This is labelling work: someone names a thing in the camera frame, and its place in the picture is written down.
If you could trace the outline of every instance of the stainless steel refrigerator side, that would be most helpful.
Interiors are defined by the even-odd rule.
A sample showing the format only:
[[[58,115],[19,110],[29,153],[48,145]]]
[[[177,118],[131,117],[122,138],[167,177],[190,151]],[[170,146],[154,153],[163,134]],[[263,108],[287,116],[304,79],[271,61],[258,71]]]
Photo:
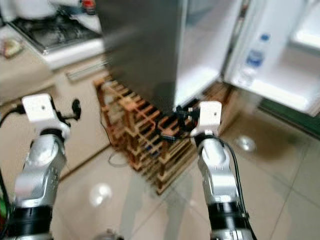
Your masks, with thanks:
[[[185,0],[96,0],[113,78],[161,111],[175,101]]]

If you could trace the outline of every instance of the electrical cable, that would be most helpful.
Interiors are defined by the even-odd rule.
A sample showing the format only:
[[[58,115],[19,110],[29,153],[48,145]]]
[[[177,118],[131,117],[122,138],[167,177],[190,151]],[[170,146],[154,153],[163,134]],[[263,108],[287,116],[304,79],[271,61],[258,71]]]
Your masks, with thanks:
[[[4,123],[4,121],[6,120],[6,118],[10,115],[16,112],[15,108],[10,109],[8,112],[5,113],[5,115],[3,115],[3,117],[0,120],[0,128],[2,126],[2,124]]]
[[[102,122],[102,110],[101,110],[101,109],[100,109],[100,111],[99,111],[99,118],[100,118],[100,125],[101,125],[101,127],[103,128],[103,130],[104,130],[104,132],[105,132],[105,134],[106,134],[106,136],[107,136],[107,138],[108,138],[108,140],[109,140],[109,142],[110,142],[109,134],[108,134],[108,132],[107,132],[107,130],[106,130],[106,127],[105,127],[104,123]],[[110,166],[114,167],[114,168],[123,168],[123,167],[127,166],[127,165],[128,165],[127,162],[126,162],[126,163],[120,163],[120,164],[118,164],[118,163],[114,163],[114,162],[111,161],[111,159],[112,159],[116,154],[117,154],[116,151],[114,151],[114,152],[112,152],[112,153],[110,154],[110,156],[108,157],[108,160],[107,160],[108,164],[109,164]]]
[[[247,213],[246,210],[246,206],[245,206],[245,200],[244,200],[244,195],[242,192],[242,186],[241,186],[241,181],[240,181],[240,174],[239,174],[239,167],[238,167],[238,161],[237,161],[237,157],[236,154],[234,152],[234,150],[232,149],[232,147],[225,141],[223,141],[220,138],[217,138],[223,145],[227,146],[227,148],[229,149],[232,158],[233,158],[233,162],[234,162],[234,170],[235,170],[235,177],[236,177],[236,184],[238,186],[238,191],[239,191],[239,198],[240,198],[240,204],[241,204],[241,208],[243,210],[244,213]]]
[[[104,125],[103,122],[102,122],[102,109],[101,109],[101,108],[100,108],[100,111],[99,111],[99,119],[100,119],[100,125],[101,125],[101,127],[103,128],[103,130],[104,130],[104,132],[105,132],[105,134],[106,134],[106,137],[108,138],[109,143],[111,143],[109,134],[108,134],[108,132],[107,132],[107,129],[106,129],[105,125]]]
[[[111,161],[111,159],[116,155],[118,154],[119,152],[117,151],[114,151],[110,154],[110,156],[108,157],[108,164],[114,168],[124,168],[128,165],[128,162],[125,162],[125,163],[114,163]]]

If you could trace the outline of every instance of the power cord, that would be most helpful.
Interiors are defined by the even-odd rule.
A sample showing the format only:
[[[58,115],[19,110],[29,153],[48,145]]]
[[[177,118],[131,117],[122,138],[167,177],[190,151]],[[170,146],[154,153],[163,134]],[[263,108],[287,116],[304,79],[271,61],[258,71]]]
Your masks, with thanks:
[[[0,128],[2,126],[2,124],[4,123],[4,121],[6,120],[6,118],[13,113],[18,113],[18,114],[25,114],[25,108],[22,104],[19,104],[18,106],[10,109],[8,112],[6,112],[3,117],[0,120]],[[3,201],[4,201],[4,205],[5,205],[5,212],[6,212],[6,216],[5,216],[5,223],[3,225],[3,229],[0,233],[0,240],[3,239],[6,235],[7,229],[8,229],[8,225],[9,225],[9,221],[10,221],[10,217],[11,217],[11,204],[10,204],[10,199],[8,196],[8,192],[7,192],[7,188],[4,182],[4,178],[1,172],[1,168],[0,168],[0,187],[2,190],[2,194],[3,194]]]
[[[100,125],[101,125],[101,127],[103,128],[103,130],[104,130],[104,132],[105,132],[105,134],[106,134],[106,136],[107,136],[107,138],[108,138],[108,140],[109,140],[109,143],[110,143],[109,134],[108,134],[108,132],[107,132],[107,130],[106,130],[106,127],[105,127],[104,123],[102,122],[102,110],[101,110],[101,109],[100,109],[100,111],[99,111],[99,118],[100,118]],[[128,165],[127,162],[126,162],[126,163],[114,163],[114,162],[111,161],[111,159],[112,159],[117,153],[118,153],[118,152],[114,151],[114,152],[112,152],[112,153],[110,154],[110,156],[108,157],[108,160],[107,160],[108,164],[109,164],[110,166],[114,167],[114,168],[123,168],[123,167],[127,166],[127,165]]]
[[[110,166],[114,167],[114,168],[124,168],[124,167],[126,167],[128,165],[128,162],[125,162],[125,163],[114,163],[114,162],[111,161],[111,159],[117,154],[118,154],[118,152],[114,151],[109,155],[108,164]]]

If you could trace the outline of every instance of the refrigerator door shelf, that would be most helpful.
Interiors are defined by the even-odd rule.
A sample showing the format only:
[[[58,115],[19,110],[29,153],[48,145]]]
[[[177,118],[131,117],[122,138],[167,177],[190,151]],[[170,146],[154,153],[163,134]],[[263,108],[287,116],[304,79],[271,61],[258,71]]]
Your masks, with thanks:
[[[292,35],[292,43],[320,53],[320,1],[309,0],[302,19]]]
[[[241,0],[200,3],[206,8],[189,10],[182,26],[174,107],[187,104],[219,79],[242,6]]]
[[[305,4],[305,0],[252,0],[225,81],[315,116],[320,106],[320,56],[290,44]],[[270,35],[270,42],[263,63],[248,81],[246,59],[265,33]]]

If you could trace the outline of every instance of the cabinet door handle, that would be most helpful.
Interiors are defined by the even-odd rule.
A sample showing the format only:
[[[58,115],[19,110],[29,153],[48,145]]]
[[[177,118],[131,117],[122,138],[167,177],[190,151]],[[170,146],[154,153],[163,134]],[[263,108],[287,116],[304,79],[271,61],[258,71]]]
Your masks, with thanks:
[[[97,62],[95,64],[89,65],[87,67],[84,67],[78,71],[66,72],[65,76],[69,79],[69,81],[76,82],[76,81],[78,81],[88,75],[105,70],[107,64],[108,64],[108,61],[103,60],[103,61]]]

